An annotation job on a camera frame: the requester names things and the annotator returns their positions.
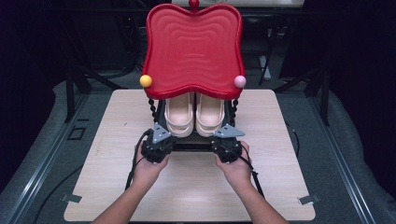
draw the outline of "beige shoe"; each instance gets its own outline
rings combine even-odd
[[[195,129],[203,137],[213,135],[224,119],[224,101],[197,93]]]
[[[176,137],[187,137],[193,130],[193,93],[166,99],[165,119],[168,131]]]

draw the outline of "black cable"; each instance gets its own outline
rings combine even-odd
[[[134,178],[134,169],[136,168],[136,165],[149,155],[148,154],[146,157],[140,159],[139,161],[136,161],[137,151],[140,147],[140,144],[142,143],[143,138],[145,136],[148,136],[151,132],[152,132],[151,129],[148,129],[147,131],[143,132],[142,136],[140,136],[139,140],[137,141],[136,146],[134,146],[134,159],[132,160],[132,169],[128,174],[128,178],[127,178],[126,184],[125,184],[125,190],[127,190],[129,188],[129,186],[131,185],[132,179]]]
[[[44,205],[47,203],[47,201],[50,199],[50,196],[52,196],[52,194],[55,192],[56,189],[58,189],[63,183],[64,181],[66,181],[70,176],[72,176],[73,174],[75,174],[78,170],[80,170],[82,168],[82,165],[80,165],[76,170],[74,170],[72,173],[70,173],[69,175],[67,175],[61,182],[58,183],[58,185],[55,186],[55,188],[49,193],[49,195],[47,195],[46,199],[44,199],[44,202],[40,205],[40,207],[38,208],[38,212],[35,215],[35,219],[33,221],[33,223],[37,223],[38,217],[40,216],[41,211],[44,208]]]
[[[257,175],[258,175],[259,173],[257,173],[256,170],[255,170],[255,169],[253,168],[253,166],[251,165],[251,159],[250,159],[250,157],[249,157],[249,155],[248,155],[248,150],[242,145],[242,148],[243,148],[243,149],[246,151],[246,153],[247,153],[247,159],[245,159],[245,158],[243,158],[241,155],[239,155],[239,154],[237,154],[236,152],[234,152],[232,149],[230,149],[230,148],[228,148],[228,147],[226,147],[226,146],[224,146],[224,145],[222,145],[222,144],[219,144],[219,145],[220,145],[221,147],[223,147],[223,148],[229,150],[231,153],[233,153],[235,156],[237,156],[239,159],[241,159],[242,161],[244,161],[244,162],[248,165],[248,167],[250,168],[251,175],[253,176],[254,183],[256,184],[257,191],[260,193],[260,195],[261,195],[263,198],[265,198],[264,193],[262,192],[262,186],[260,185],[259,178],[257,177]]]
[[[298,138],[297,132],[285,121],[286,126],[291,129],[291,131],[294,133],[294,136],[296,137],[297,141],[297,149],[295,150],[296,157],[298,158],[298,155],[300,154],[300,140]]]

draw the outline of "pink ball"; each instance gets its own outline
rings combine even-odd
[[[233,83],[237,88],[244,88],[244,86],[247,84],[247,80],[245,79],[244,76],[237,76],[234,80]]]

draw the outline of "red tray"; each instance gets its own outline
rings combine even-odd
[[[147,96],[163,100],[196,91],[223,100],[238,98],[242,88],[233,81],[245,76],[241,31],[241,16],[229,5],[200,11],[172,4],[153,8],[147,18],[143,67],[143,75],[152,78]]]

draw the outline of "finger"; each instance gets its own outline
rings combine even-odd
[[[160,163],[157,163],[157,164],[159,164],[163,169],[164,167],[166,167],[168,165],[168,159],[165,158]]]
[[[141,152],[142,151],[142,146],[143,146],[143,142],[140,143],[140,145],[137,147],[137,145],[134,145],[134,148],[137,147],[137,151]]]
[[[221,160],[220,160],[218,154],[215,154],[215,162],[216,162],[217,166],[219,166],[219,164],[221,164]]]
[[[244,149],[242,149],[241,157],[248,161],[248,154]]]
[[[166,164],[169,162],[169,158],[171,158],[171,155],[168,154],[165,156],[165,158],[163,158],[163,160],[161,161],[161,163],[165,162]]]
[[[249,148],[250,148],[250,146],[248,145],[248,143],[246,143],[246,142],[244,142],[244,141],[241,141],[241,144],[242,144],[242,146],[245,148],[245,150],[248,152],[248,151],[249,151]]]

